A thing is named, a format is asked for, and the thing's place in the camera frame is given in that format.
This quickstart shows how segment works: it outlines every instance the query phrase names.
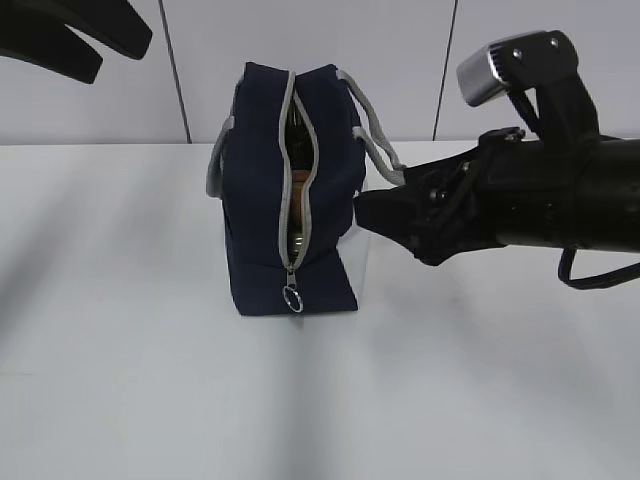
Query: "white table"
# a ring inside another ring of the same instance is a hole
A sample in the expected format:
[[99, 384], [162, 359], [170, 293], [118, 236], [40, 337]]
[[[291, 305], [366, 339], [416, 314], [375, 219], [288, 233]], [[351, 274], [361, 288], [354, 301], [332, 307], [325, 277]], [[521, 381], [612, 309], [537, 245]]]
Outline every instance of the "white table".
[[0, 479], [640, 476], [639, 283], [375, 237], [359, 313], [242, 318], [210, 149], [0, 148]]

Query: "bottle inside bag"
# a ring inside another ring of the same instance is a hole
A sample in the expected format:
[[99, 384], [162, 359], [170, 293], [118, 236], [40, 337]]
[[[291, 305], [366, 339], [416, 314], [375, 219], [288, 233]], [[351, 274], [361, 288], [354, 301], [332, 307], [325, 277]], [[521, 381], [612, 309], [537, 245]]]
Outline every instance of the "bottle inside bag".
[[291, 102], [285, 128], [285, 144], [291, 161], [293, 194], [289, 212], [289, 260], [294, 262], [304, 242], [302, 234], [302, 188], [313, 168], [313, 144], [300, 111]]

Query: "navy blue bag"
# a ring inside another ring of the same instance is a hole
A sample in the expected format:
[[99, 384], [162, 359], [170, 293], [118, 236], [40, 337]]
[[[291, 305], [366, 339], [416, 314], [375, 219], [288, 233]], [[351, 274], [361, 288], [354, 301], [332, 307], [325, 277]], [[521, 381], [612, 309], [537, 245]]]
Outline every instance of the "navy blue bag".
[[[352, 94], [367, 113], [373, 139]], [[304, 138], [296, 143], [296, 135]], [[231, 293], [242, 315], [358, 309], [336, 246], [354, 224], [365, 151], [387, 180], [404, 182], [404, 167], [371, 104], [345, 72], [329, 65], [296, 76], [246, 65], [207, 173], [207, 194], [222, 199]], [[302, 157], [308, 178], [294, 247], [292, 165]]]

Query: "gray zipper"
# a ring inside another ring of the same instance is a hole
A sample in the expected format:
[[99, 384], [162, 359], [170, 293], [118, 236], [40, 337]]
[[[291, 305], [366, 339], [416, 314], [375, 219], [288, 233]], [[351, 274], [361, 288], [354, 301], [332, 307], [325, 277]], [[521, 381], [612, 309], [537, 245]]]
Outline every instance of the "gray zipper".
[[[298, 283], [296, 280], [296, 270], [300, 268], [304, 257], [309, 250], [309, 244], [311, 243], [311, 230], [312, 230], [312, 218], [311, 218], [311, 201], [309, 198], [309, 189], [311, 184], [318, 175], [318, 163], [320, 161], [320, 152], [318, 148], [318, 136], [313, 128], [311, 119], [307, 114], [300, 97], [294, 90], [295, 73], [289, 73], [289, 80], [287, 82], [287, 88], [285, 91], [285, 98], [282, 102], [282, 110], [280, 111], [280, 124], [279, 124], [279, 144], [280, 151], [282, 152], [282, 158], [284, 160], [284, 181], [282, 186], [282, 202], [280, 204], [280, 220], [278, 225], [278, 251], [280, 258], [282, 259], [282, 265], [287, 271], [287, 282], [282, 287], [282, 296], [289, 308], [295, 313], [301, 313], [304, 310], [303, 299], [298, 293]], [[287, 114], [291, 107], [291, 101], [294, 102], [295, 107], [298, 109], [302, 121], [307, 128], [309, 138], [311, 139], [311, 145], [313, 147], [313, 167], [309, 178], [304, 182], [302, 186], [302, 237], [303, 243], [300, 247], [300, 252], [296, 257], [295, 262], [291, 263], [289, 260], [289, 214], [291, 209], [291, 196], [293, 191], [293, 175], [291, 173], [291, 159], [285, 144], [285, 125], [287, 121]], [[294, 305], [290, 296], [293, 296], [298, 303]]]

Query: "white wall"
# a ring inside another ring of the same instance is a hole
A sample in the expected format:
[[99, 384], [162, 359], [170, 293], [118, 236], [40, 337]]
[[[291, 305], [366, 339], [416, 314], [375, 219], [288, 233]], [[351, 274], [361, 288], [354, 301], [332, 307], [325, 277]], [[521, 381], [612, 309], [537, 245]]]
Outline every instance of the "white wall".
[[[359, 80], [392, 139], [431, 139], [453, 0], [164, 2], [195, 142], [215, 139], [248, 60], [297, 71], [336, 63]], [[155, 33], [149, 54], [135, 62], [90, 41], [105, 57], [94, 86], [0, 58], [0, 144], [186, 140], [158, 2], [132, 3]], [[461, 1], [437, 138], [522, 125], [505, 99], [468, 107], [455, 68], [488, 41], [555, 28], [578, 49], [603, 131], [639, 135], [638, 5]]]

